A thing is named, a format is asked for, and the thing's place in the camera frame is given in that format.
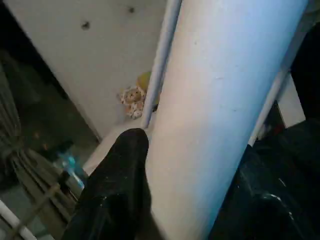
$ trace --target curtain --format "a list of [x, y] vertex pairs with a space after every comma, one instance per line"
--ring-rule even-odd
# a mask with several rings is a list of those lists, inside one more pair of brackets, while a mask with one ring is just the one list
[[[12, 166], [27, 196], [35, 203], [57, 182], [63, 170], [24, 145], [19, 115], [7, 79], [8, 76], [19, 78], [23, 74], [19, 73], [17, 66], [7, 52], [0, 51], [0, 160], [6, 168]], [[67, 190], [60, 189], [38, 214], [56, 240], [61, 238], [77, 202], [78, 196], [72, 192], [76, 186], [68, 186]]]

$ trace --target yellow object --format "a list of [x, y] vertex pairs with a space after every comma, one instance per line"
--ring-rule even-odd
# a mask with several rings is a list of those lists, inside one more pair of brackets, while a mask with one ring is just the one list
[[[148, 90], [150, 77], [151, 77], [151, 71], [147, 71], [141, 74], [136, 80], [136, 85], [140, 87], [145, 93]], [[159, 97], [155, 100], [155, 104], [158, 104], [158, 103], [159, 103]]]

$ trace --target teddy bear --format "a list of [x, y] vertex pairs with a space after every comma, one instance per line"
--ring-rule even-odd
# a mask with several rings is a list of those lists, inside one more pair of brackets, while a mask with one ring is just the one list
[[132, 119], [141, 117], [144, 105], [146, 92], [138, 85], [125, 89], [118, 95], [121, 103], [125, 106], [125, 113]]

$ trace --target white pole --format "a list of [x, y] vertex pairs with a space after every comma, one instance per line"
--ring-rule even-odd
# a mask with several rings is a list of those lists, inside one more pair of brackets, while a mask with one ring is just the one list
[[[11, 225], [12, 228], [15, 228], [20, 223], [19, 218], [17, 218], [17, 216], [1, 200], [0, 200], [0, 215], [1, 217], [4, 218], [6, 222], [8, 222], [8, 224]], [[32, 234], [32, 232], [27, 227], [23, 227], [21, 229], [20, 236], [24, 240], [37, 240], [36, 237]]]
[[146, 174], [165, 239], [208, 236], [307, 0], [183, 0]]
[[149, 86], [146, 93], [144, 108], [141, 117], [141, 127], [149, 125], [153, 104], [158, 96], [160, 82], [166, 66], [172, 38], [176, 29], [177, 19], [182, 0], [167, 0], [158, 46], [155, 53]]
[[288, 48], [288, 51], [283, 59], [280, 71], [277, 73], [273, 81], [272, 87], [266, 97], [261, 113], [258, 117], [258, 120], [256, 121], [255, 127], [253, 129], [253, 132], [251, 134], [251, 137], [248, 143], [249, 145], [251, 146], [254, 145], [257, 139], [258, 133], [262, 125], [264, 124], [272, 105], [276, 100], [276, 97], [279, 93], [281, 86], [283, 85], [284, 79], [288, 75], [288, 71], [297, 55], [300, 45], [302, 44], [307, 32], [312, 28], [316, 20], [316, 17], [317, 17], [317, 14], [312, 14], [311, 12], [308, 12], [308, 14], [302, 17], [296, 29], [295, 35], [291, 41], [291, 44]]

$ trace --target plush toy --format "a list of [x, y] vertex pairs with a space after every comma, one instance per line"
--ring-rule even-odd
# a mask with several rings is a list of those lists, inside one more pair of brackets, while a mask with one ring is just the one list
[[[147, 71], [141, 74], [136, 81], [136, 85], [129, 87], [118, 94], [118, 98], [125, 106], [125, 113], [133, 118], [140, 118], [144, 109], [146, 93], [149, 86], [151, 72]], [[159, 103], [159, 98], [156, 99], [155, 104]]]
[[121, 103], [125, 106], [125, 113], [129, 117], [133, 119], [141, 117], [146, 98], [146, 93], [141, 87], [129, 87], [118, 97], [120, 98]]

